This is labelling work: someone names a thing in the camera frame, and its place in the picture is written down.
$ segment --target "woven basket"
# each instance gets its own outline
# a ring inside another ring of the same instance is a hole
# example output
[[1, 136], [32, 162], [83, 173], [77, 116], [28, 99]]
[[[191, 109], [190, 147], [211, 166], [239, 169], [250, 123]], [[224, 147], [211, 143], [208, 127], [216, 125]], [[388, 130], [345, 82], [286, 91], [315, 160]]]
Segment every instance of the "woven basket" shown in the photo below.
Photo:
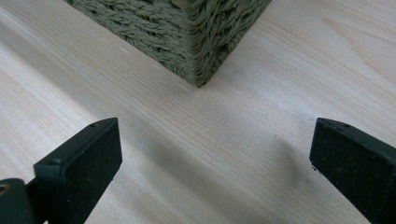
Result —
[[200, 87], [271, 0], [65, 0]]

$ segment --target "light wood table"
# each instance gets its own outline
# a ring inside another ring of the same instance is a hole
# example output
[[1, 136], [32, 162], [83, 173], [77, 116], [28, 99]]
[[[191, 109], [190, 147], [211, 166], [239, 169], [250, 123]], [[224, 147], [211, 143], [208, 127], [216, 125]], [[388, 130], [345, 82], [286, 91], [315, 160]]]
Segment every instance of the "light wood table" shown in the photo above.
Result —
[[274, 0], [196, 89], [62, 0], [0, 0], [0, 179], [118, 117], [87, 223], [368, 223], [308, 155], [318, 117], [396, 147], [395, 11]]

